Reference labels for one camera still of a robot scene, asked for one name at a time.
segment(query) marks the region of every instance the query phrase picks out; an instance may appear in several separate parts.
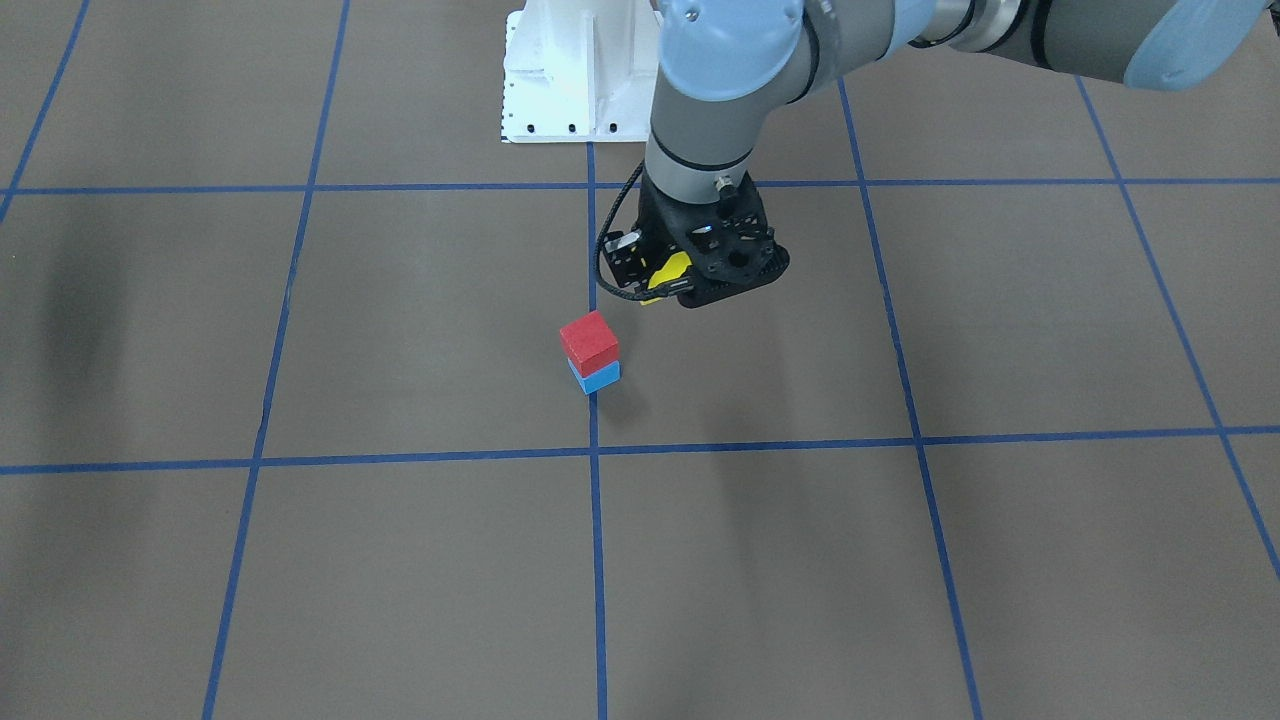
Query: black cable connector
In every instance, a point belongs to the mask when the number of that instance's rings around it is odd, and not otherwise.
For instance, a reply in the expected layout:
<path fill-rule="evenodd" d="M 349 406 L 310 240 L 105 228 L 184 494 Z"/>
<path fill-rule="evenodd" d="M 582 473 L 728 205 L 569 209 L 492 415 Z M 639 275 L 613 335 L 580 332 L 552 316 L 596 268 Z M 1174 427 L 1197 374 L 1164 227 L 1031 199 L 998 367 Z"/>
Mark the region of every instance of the black cable connector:
<path fill-rule="evenodd" d="M 609 295 L 621 297 L 622 300 L 630 300 L 632 302 L 660 300 L 663 297 L 672 297 L 694 290 L 694 279 L 687 275 L 667 281 L 657 287 L 631 292 L 609 283 L 604 279 L 604 275 L 600 274 L 600 255 L 604 254 L 604 242 L 608 240 L 609 229 L 613 227 L 613 218 L 617 217 L 618 208 L 622 208 L 622 201 L 627 199 L 627 193 L 631 192 L 631 187 L 635 186 L 637 179 L 640 179 L 640 173 L 643 172 L 644 163 L 640 163 L 636 165 L 635 172 L 631 173 L 631 177 L 627 178 L 627 182 L 622 184 L 622 191 L 618 192 L 618 197 L 613 201 L 613 206 L 609 208 L 609 214 L 604 217 L 604 227 L 600 228 L 600 234 L 595 236 L 595 283 L 603 287 Z"/>

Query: grid line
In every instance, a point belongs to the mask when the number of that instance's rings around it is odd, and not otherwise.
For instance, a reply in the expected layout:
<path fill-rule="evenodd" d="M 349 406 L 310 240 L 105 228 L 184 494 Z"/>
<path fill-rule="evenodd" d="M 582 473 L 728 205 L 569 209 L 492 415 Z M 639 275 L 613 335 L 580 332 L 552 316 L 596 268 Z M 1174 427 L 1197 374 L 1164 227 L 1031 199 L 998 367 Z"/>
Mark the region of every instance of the grid line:
<path fill-rule="evenodd" d="M 1201 368 L 1199 360 L 1196 357 L 1194 348 L 1192 347 L 1190 336 L 1187 333 L 1187 327 L 1183 325 L 1181 316 L 1178 314 L 1178 306 L 1174 304 L 1174 296 L 1169 290 L 1169 284 L 1165 282 L 1165 275 L 1160 269 L 1160 263 L 1156 260 L 1156 252 L 1151 246 L 1151 238 L 1147 237 L 1147 231 L 1142 224 L 1142 218 L 1138 215 L 1138 208 L 1134 205 L 1133 196 L 1129 193 L 1129 186 L 1124 179 L 1124 174 L 1120 172 L 1120 163 L 1116 161 L 1115 152 L 1111 149 L 1111 142 L 1107 140 L 1107 133 L 1102 127 L 1102 119 L 1098 117 L 1097 108 L 1093 106 L 1093 99 L 1089 97 L 1088 88 L 1084 87 L 1084 79 L 1076 76 L 1075 86 L 1080 91 L 1080 99 L 1084 100 L 1084 106 L 1089 113 L 1089 119 L 1093 120 L 1093 127 L 1098 133 L 1098 141 L 1102 143 L 1102 151 L 1107 156 L 1107 163 L 1111 165 L 1111 172 L 1115 174 L 1120 195 L 1124 197 L 1125 208 L 1129 210 L 1129 218 L 1133 220 L 1133 228 L 1138 233 L 1138 241 L 1142 243 L 1142 251 L 1147 256 L 1147 264 L 1151 266 L 1151 273 L 1155 275 L 1156 286 L 1160 288 L 1160 295 L 1165 301 L 1165 307 L 1169 310 L 1169 318 L 1172 320 L 1174 328 L 1178 331 L 1178 340 L 1181 342 L 1183 352 L 1187 355 L 1187 361 L 1190 364 L 1192 373 L 1196 375 L 1196 383 L 1199 386 L 1201 395 L 1204 398 L 1204 406 L 1208 407 L 1208 414 L 1213 420 L 1213 428 L 1217 430 L 1219 441 L 1222 443 L 1222 450 L 1226 452 L 1226 459 L 1231 465 L 1231 471 L 1235 474 L 1235 482 L 1240 487 L 1240 495 L 1244 496 L 1244 503 L 1248 506 L 1249 514 L 1253 516 L 1253 524 L 1262 541 L 1262 547 L 1266 550 L 1267 557 L 1271 560 L 1271 569 L 1275 571 L 1276 579 L 1280 580 L 1280 556 L 1276 555 L 1275 543 L 1271 541 L 1271 533 L 1267 530 L 1266 521 L 1262 519 L 1262 512 L 1253 497 L 1253 489 L 1249 487 L 1249 480 L 1244 477 L 1244 469 L 1240 468 L 1240 461 L 1235 456 L 1235 448 L 1231 446 L 1231 438 L 1224 428 L 1222 416 L 1217 410 L 1217 402 L 1213 401 L 1213 393 L 1210 391 L 1208 380 L 1204 378 L 1204 372 Z"/>
<path fill-rule="evenodd" d="M 1239 425 L 1222 429 L 1228 436 L 1280 436 L 1280 425 Z M 1079 430 L 1061 433 L 1005 433 L 977 436 L 924 436 L 925 446 L 965 445 L 1016 445 L 1057 442 L 1106 442 L 1125 439 L 1170 439 L 1188 437 L 1219 437 L 1219 429 L 1204 428 L 1152 428 L 1134 430 Z M 867 450 L 876 447 L 913 447 L 915 438 L 851 438 L 767 442 L 719 442 L 673 445 L 603 445 L 595 448 L 602 457 L 632 455 L 684 455 L 714 452 L 786 452 L 805 450 Z M 453 450 L 424 452 L 387 452 L 356 455 L 284 455 L 262 457 L 262 468 L 320 468 L 332 465 L 383 465 L 415 462 L 471 462 L 490 460 L 538 460 L 545 457 L 589 457 L 590 446 L 584 447 L 531 447 L 509 450 Z M 216 457 L 204 460 L 137 460 L 119 462 L 59 462 L 0 465 L 0 477 L 65 475 L 77 473 L 148 473 L 166 470 L 247 470 L 252 457 Z"/>
<path fill-rule="evenodd" d="M 759 187 L 860 187 L 856 178 L 760 179 Z M 868 187 L 1016 187 L 1016 186 L 1115 186 L 1115 178 L 881 178 L 867 179 Z M 1125 178 L 1125 184 L 1143 186 L 1267 186 L 1280 184 L 1280 177 L 1260 178 Z M 595 190 L 618 190 L 621 182 L 596 182 Z M 389 182 L 307 184 L 192 184 L 192 186 L 72 186 L 4 188 L 5 197 L 49 195 L 216 195 L 243 192 L 453 192 L 516 190 L 586 190 L 586 182 Z"/>
<path fill-rule="evenodd" d="M 884 299 L 884 315 L 888 319 L 890 337 L 893 341 L 893 354 L 897 357 L 897 373 L 902 383 L 902 396 L 906 401 L 906 416 L 911 424 L 911 445 L 915 447 L 915 460 L 920 468 L 920 482 L 924 486 L 924 498 L 929 506 L 929 523 L 933 525 L 933 542 L 937 546 L 938 565 L 942 570 L 942 582 L 947 591 L 947 605 L 951 609 L 951 624 L 956 635 L 956 650 L 960 653 L 960 665 L 964 670 L 965 688 L 969 692 L 969 707 L 974 720 L 982 720 L 982 700 L 978 693 L 978 679 L 974 676 L 973 660 L 969 655 L 969 639 L 964 629 L 964 614 L 960 610 L 960 597 L 956 592 L 955 577 L 951 573 L 951 556 L 947 551 L 946 534 L 942 529 L 942 516 L 938 511 L 938 500 L 933 492 L 933 475 L 929 471 L 929 457 L 925 451 L 924 437 L 920 432 L 920 418 L 915 407 L 915 393 L 911 392 L 911 377 L 906 368 L 906 354 L 902 350 L 902 334 L 899 331 L 897 315 L 893 311 L 893 293 L 890 290 L 888 273 L 884 268 L 884 255 L 881 252 L 879 232 L 876 227 L 876 213 L 872 208 L 870 188 L 867 184 L 867 174 L 863 167 L 863 154 L 858 146 L 858 129 L 854 126 L 854 113 L 849 105 L 849 91 L 845 88 L 844 78 L 837 81 L 840 87 L 840 105 L 845 113 L 845 128 L 849 132 L 849 149 L 854 156 L 854 169 L 858 172 L 859 195 L 863 201 L 863 211 L 867 215 L 867 232 L 870 236 L 872 254 L 876 258 L 876 274 L 879 277 L 881 290 Z"/>
<path fill-rule="evenodd" d="M 595 143 L 586 143 L 586 305 L 596 309 L 595 288 Z M 609 665 L 604 591 L 604 510 L 600 501 L 600 406 L 598 393 L 586 398 L 588 456 L 591 470 L 591 570 L 595 585 L 595 715 L 609 717 Z"/>
<path fill-rule="evenodd" d="M 298 260 L 307 234 L 307 220 L 311 215 L 311 201 L 315 196 L 316 176 L 320 173 L 320 154 L 324 150 L 325 131 L 329 126 L 329 108 L 333 104 L 333 91 L 338 82 L 338 65 L 342 60 L 342 42 L 347 32 L 347 17 L 351 13 L 351 0 L 342 0 L 342 14 L 338 18 L 338 32 L 333 44 L 333 58 L 329 63 L 329 79 L 325 86 L 324 101 L 320 105 L 320 120 L 316 127 L 315 146 L 311 150 L 311 168 L 307 173 L 307 191 L 302 197 L 298 213 L 298 229 L 293 240 L 293 254 L 289 258 L 289 272 L 284 282 L 284 297 L 280 301 L 280 319 L 275 329 L 275 343 L 271 350 L 271 364 L 266 374 L 266 388 L 262 392 L 262 419 L 259 423 L 257 437 L 253 441 L 253 457 L 244 483 L 244 501 L 241 506 L 239 523 L 236 530 L 236 544 L 232 551 L 230 570 L 227 575 L 227 593 L 223 598 L 223 612 L 218 623 L 218 638 L 214 643 L 214 657 L 209 669 L 209 685 L 205 691 L 202 720 L 212 720 L 218 701 L 218 683 L 221 680 L 223 659 L 227 652 L 227 638 L 230 633 L 232 614 L 236 607 L 236 591 L 239 584 L 239 571 L 244 560 L 244 544 L 248 538 L 250 519 L 253 512 L 253 497 L 257 492 L 257 478 L 262 468 L 262 451 L 266 446 L 268 427 L 271 421 L 271 404 L 275 398 L 275 382 L 279 377 L 280 357 L 284 354 L 284 337 L 289 327 L 289 311 L 293 283 L 298 275 Z"/>
<path fill-rule="evenodd" d="M 4 200 L 0 200 L 0 223 L 4 223 L 5 217 L 9 215 L 9 206 L 13 204 L 18 184 L 22 182 L 22 174 L 27 172 L 27 163 L 31 161 L 31 152 L 36 149 L 36 140 L 40 138 L 40 131 L 45 127 L 45 118 L 49 117 L 49 109 L 54 105 L 54 96 L 58 95 L 63 74 L 67 73 L 67 65 L 72 61 L 72 53 L 76 51 L 76 41 L 79 40 L 81 28 L 84 27 L 84 15 L 88 14 L 88 3 L 90 0 L 81 0 L 79 12 L 76 13 L 76 22 L 72 23 L 72 32 L 67 37 L 67 47 L 63 49 L 63 56 L 58 60 L 54 79 L 49 83 L 49 91 L 45 92 L 45 101 L 40 104 L 40 111 L 36 113 L 36 122 L 32 123 L 31 133 L 27 135 L 27 145 L 23 146 L 22 155 L 18 158 L 18 167 L 14 168 L 13 178 L 9 181 L 9 192 L 5 193 Z"/>

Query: brown floor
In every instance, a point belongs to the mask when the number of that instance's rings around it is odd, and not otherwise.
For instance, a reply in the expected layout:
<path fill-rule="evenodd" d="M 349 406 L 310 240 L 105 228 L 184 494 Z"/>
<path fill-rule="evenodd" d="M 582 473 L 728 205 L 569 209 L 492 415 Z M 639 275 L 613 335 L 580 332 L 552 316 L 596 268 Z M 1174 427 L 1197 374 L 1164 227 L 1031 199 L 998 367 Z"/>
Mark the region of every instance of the brown floor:
<path fill-rule="evenodd" d="M 515 9 L 0 5 L 0 720 L 1275 717 L 1268 24 L 780 110 L 589 401 L 641 149 L 498 141 Z"/>

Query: wooden block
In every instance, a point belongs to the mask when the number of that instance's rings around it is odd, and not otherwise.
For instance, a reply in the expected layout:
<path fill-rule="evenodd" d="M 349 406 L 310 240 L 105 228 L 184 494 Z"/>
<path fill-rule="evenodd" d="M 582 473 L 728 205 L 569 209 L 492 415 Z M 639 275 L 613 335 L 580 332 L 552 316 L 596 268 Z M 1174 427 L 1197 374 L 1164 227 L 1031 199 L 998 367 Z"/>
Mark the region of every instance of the wooden block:
<path fill-rule="evenodd" d="M 582 377 L 577 374 L 577 368 L 572 363 L 568 364 L 570 372 L 573 373 L 573 379 L 577 380 L 577 387 L 582 388 L 582 395 L 591 395 L 602 388 L 605 388 L 622 378 L 622 363 L 609 363 L 604 368 L 600 368 L 594 374 Z"/>
<path fill-rule="evenodd" d="M 579 377 L 586 378 L 618 361 L 618 338 L 599 310 L 561 328 L 561 347 Z"/>

